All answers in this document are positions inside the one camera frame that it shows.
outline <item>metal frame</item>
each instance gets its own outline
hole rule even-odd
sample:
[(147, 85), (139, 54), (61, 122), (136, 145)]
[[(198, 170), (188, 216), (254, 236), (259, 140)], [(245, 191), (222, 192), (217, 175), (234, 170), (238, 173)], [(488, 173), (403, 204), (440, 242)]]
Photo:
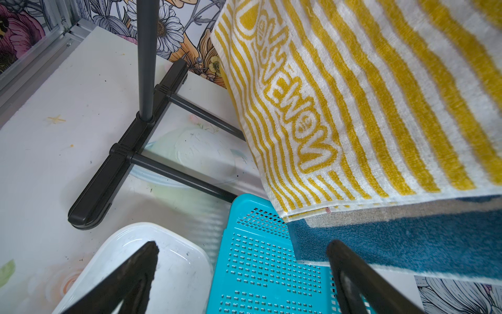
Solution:
[(74, 0), (43, 6), (51, 30), (0, 76), (0, 128), (95, 28), (80, 19)]
[(367, 314), (363, 295), (377, 313), (424, 314), (340, 240), (326, 249), (342, 314)]
[(133, 165), (141, 166), (227, 202), (232, 202), (237, 197), (224, 189), (141, 155), (171, 103), (245, 140), (241, 130), (176, 95), (188, 75), (188, 65), (185, 60), (179, 59), (174, 62), (160, 84), (154, 88), (158, 19), (156, 5), (151, 1), (140, 1), (137, 4), (140, 110), (122, 138), (111, 147), (106, 160), (70, 208), (68, 221), (77, 229), (88, 230), (101, 222)]

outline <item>blue plastic basket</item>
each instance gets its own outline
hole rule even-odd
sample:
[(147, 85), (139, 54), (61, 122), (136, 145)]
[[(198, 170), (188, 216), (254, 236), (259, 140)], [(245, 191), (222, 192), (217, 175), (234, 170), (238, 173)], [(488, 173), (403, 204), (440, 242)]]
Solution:
[[(206, 313), (264, 312), (341, 311), (329, 267), (297, 264), (288, 227), (272, 204), (244, 194), (230, 208)], [(368, 307), (368, 313), (374, 312)]]

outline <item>floral print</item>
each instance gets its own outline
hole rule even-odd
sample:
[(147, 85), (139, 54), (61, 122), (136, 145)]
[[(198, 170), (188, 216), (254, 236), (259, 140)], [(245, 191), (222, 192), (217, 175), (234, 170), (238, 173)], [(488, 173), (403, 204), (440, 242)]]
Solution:
[[(173, 5), (161, 0), (159, 5), (159, 21), (157, 26), (157, 54), (163, 58), (169, 58), (171, 53), (181, 48), (183, 42), (183, 26), (180, 19), (176, 17)], [(127, 4), (127, 15), (131, 19), (132, 29), (138, 31), (138, 15), (136, 12), (135, 0), (129, 0)]]
[[(138, 43), (138, 0), (76, 1), (82, 17)], [(161, 0), (157, 54), (172, 62), (183, 58), (191, 72), (225, 87), (220, 60), (209, 37), (224, 3), (224, 0)]]
[(0, 73), (21, 58), (45, 36), (42, 25), (23, 11), (21, 4), (0, 4)]
[(415, 276), (426, 314), (502, 314), (502, 286)]

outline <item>white plastic tub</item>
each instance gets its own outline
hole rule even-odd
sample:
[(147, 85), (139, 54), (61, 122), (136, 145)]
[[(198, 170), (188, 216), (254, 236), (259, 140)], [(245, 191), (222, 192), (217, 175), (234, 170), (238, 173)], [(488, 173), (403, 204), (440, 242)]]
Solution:
[(59, 314), (91, 291), (147, 241), (155, 241), (159, 256), (147, 313), (203, 313), (213, 269), (197, 245), (151, 223), (126, 226), (99, 248), (53, 314)]

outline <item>black metal bar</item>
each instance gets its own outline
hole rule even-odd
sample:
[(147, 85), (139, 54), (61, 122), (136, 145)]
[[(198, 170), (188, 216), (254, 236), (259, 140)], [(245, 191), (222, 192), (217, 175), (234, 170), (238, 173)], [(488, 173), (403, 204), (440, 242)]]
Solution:
[(178, 91), (187, 73), (186, 61), (179, 59), (173, 63), (160, 84), (155, 86), (155, 92), (152, 93), (153, 118), (145, 122), (140, 119), (139, 114), (136, 115), (136, 119), (117, 143), (118, 149), (110, 151), (109, 156), (70, 208), (68, 221), (75, 228), (81, 230), (94, 228), (104, 218), (113, 198), (132, 168), (131, 152), (141, 153), (169, 107), (169, 96)]
[(141, 154), (134, 154), (131, 157), (131, 163), (134, 165), (138, 165), (147, 170), (153, 171), (160, 175), (163, 175), (169, 179), (173, 179), (179, 183), (182, 183), (186, 186), (192, 187), (229, 203), (232, 203), (233, 200), (237, 197), (237, 195), (225, 191), (222, 188), (199, 180), (191, 175), (178, 171), (174, 168), (166, 166), (158, 161), (145, 157)]
[(326, 250), (342, 314), (366, 314), (360, 295), (377, 313), (424, 314), (340, 240)]
[(223, 121), (222, 119), (210, 114), (209, 112), (205, 111), (204, 109), (199, 108), (198, 106), (179, 97), (178, 95), (173, 94), (171, 96), (170, 100), (173, 104), (176, 104), (176, 105), (180, 106), (181, 108), (185, 109), (186, 111), (189, 111), (189, 112), (193, 113), (194, 115), (196, 115), (200, 118), (203, 118), (204, 120), (216, 125), (220, 129), (229, 132), (230, 134), (240, 138), (243, 141), (246, 140), (246, 138), (244, 137), (244, 133), (242, 133), (242, 131), (239, 130), (238, 128), (228, 124), (227, 122)]
[(110, 314), (122, 300), (119, 314), (144, 314), (150, 299), (158, 255), (157, 244), (146, 242), (63, 314)]
[(155, 84), (159, 1), (138, 1), (137, 10), (140, 118), (143, 121), (150, 121), (152, 119), (154, 105), (153, 90)]

